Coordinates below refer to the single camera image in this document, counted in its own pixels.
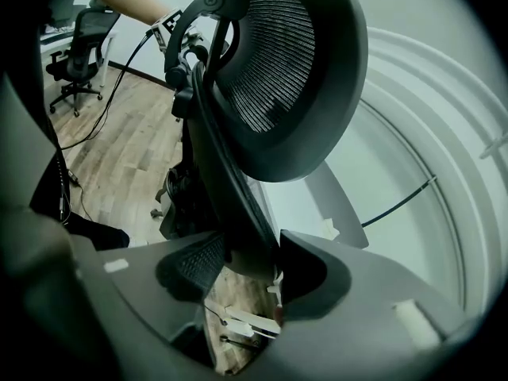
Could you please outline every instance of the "desk leg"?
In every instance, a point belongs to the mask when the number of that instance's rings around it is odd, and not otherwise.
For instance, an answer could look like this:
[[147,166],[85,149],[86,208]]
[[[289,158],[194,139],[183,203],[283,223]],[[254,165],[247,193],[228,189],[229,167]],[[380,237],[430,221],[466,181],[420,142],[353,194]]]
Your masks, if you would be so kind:
[[108,64],[110,63],[110,51],[113,46],[114,37],[111,37],[108,41],[108,48],[106,49],[106,54],[104,55],[104,63],[102,64],[102,78],[101,78],[101,87],[106,85],[106,75],[108,72]]

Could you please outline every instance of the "white table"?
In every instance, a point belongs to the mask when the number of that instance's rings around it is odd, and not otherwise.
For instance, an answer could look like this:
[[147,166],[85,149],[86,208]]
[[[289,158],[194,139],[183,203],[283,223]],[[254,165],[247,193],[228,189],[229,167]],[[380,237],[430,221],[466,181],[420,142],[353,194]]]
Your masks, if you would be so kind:
[[[106,84],[106,74],[107,74],[107,70],[108,70],[108,63],[110,61],[109,60],[110,51],[111,51],[111,47],[113,46],[114,39],[117,35],[118,35],[118,31],[111,30],[110,33],[108,34],[108,36],[106,37],[106,39],[104,40],[104,44],[107,43],[107,48],[106,48],[106,54],[104,55],[104,63],[102,64],[102,70],[101,70],[101,72],[102,72],[101,87],[104,87],[104,85]],[[61,51],[62,54],[60,56],[58,56],[56,58],[56,60],[65,59],[67,57],[65,55],[65,51],[67,49],[71,48],[71,42],[72,42],[72,37],[68,37],[68,38],[63,38],[62,40],[54,41],[54,42],[47,44],[47,45],[41,44],[40,45],[40,59],[41,59],[42,63],[44,63],[46,60],[48,60],[48,58],[51,56],[51,54],[58,52],[58,51]]]

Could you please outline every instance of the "keyboard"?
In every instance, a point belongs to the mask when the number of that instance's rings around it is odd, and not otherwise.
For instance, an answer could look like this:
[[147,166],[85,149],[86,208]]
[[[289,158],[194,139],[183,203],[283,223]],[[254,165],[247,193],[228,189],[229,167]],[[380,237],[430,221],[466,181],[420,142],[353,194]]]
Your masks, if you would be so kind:
[[52,42],[58,41],[58,40],[64,40],[65,38],[72,37],[74,35],[74,31],[67,31],[65,33],[55,34],[51,37],[45,38],[43,40],[40,40],[41,45],[48,45]]

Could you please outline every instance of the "black cable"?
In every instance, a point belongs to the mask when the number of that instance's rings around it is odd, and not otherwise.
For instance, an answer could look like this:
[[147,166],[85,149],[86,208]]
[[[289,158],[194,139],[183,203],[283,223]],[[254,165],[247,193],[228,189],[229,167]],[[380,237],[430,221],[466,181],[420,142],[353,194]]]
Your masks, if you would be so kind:
[[226,326],[226,325],[228,324],[228,322],[227,322],[227,321],[222,320],[222,317],[220,317],[218,314],[216,314],[215,312],[213,312],[213,311],[212,311],[212,310],[211,310],[211,309],[210,309],[207,305],[205,305],[204,303],[203,303],[203,306],[204,306],[206,309],[208,309],[208,311],[210,311],[212,314],[214,314],[215,316],[217,316],[217,317],[219,318],[219,320],[221,321],[221,325]]
[[[136,54],[140,51],[140,49],[143,47],[143,45],[146,43],[146,41],[148,41],[150,39],[150,37],[152,35],[153,35],[153,33],[150,33],[150,32],[146,33],[146,35],[143,37],[141,42],[137,45],[136,49],[134,49],[134,52],[129,57],[129,60],[125,64],[124,68],[121,70],[120,75],[117,77],[117,81],[114,84],[113,91],[111,92],[110,98],[108,99],[108,102],[106,103],[106,108],[102,111],[101,115],[95,121],[94,126],[92,127],[92,130],[83,139],[75,142],[74,144],[68,145],[67,147],[62,147],[62,150],[73,148],[76,145],[82,144],[82,143],[84,143],[87,140],[93,140],[101,132],[101,130],[104,127],[104,124],[106,123],[106,120],[108,118],[111,102],[113,101],[113,97],[114,97],[115,93],[117,92],[118,87],[120,86],[121,80],[124,77],[124,74],[125,74],[125,71],[126,71],[127,67],[132,62],[134,56],[136,56]],[[103,117],[104,117],[104,122],[102,123],[101,128],[94,134],[95,129],[98,127],[98,125],[100,124],[100,122],[101,122]]]
[[83,201],[83,196],[85,195],[85,190],[83,189],[83,187],[81,186],[81,184],[76,183],[76,185],[78,185],[79,189],[81,189],[81,196],[79,196],[79,197],[80,197],[80,200],[81,200],[81,207],[82,207],[82,208],[83,208],[83,210],[85,211],[85,215],[88,217],[88,220],[90,220],[90,221],[92,221],[92,222],[93,222],[93,221],[94,221],[94,219],[93,219],[93,218],[91,218],[91,217],[90,217],[90,215],[88,214],[87,209],[85,208],[85,203],[84,203],[84,201]]
[[371,225],[372,223],[376,223],[378,220],[381,220],[383,217],[388,216],[388,214],[395,212],[398,208],[400,208],[400,207],[404,206],[406,203],[408,203],[408,201],[410,201],[417,194],[422,192],[428,185],[430,185],[430,183],[434,182],[435,180],[436,180],[436,177],[433,176],[431,179],[429,179],[427,182],[425,182],[423,185],[421,185],[415,192],[410,194],[407,198],[405,198],[401,202],[397,203],[394,207],[387,210],[383,214],[380,214],[378,217],[374,217],[373,219],[366,221],[365,223],[362,224],[362,227],[367,227],[367,226]]

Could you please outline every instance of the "black baseboard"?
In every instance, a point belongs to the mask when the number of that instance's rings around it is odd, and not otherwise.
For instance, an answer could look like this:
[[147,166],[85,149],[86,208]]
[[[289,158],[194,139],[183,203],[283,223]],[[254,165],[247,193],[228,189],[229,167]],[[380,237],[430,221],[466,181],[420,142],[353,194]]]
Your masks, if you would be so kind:
[[117,69],[123,70],[125,69],[126,72],[132,73],[133,75],[139,76],[140,78],[147,79],[150,82],[157,83],[158,85],[161,85],[162,87],[166,87],[169,90],[172,90],[169,85],[164,82],[162,79],[156,78],[155,76],[149,75],[148,73],[144,73],[142,71],[138,71],[137,69],[133,69],[131,67],[126,67],[124,65],[120,65],[118,62],[113,62],[112,60],[109,62],[109,65],[111,67],[115,67]]

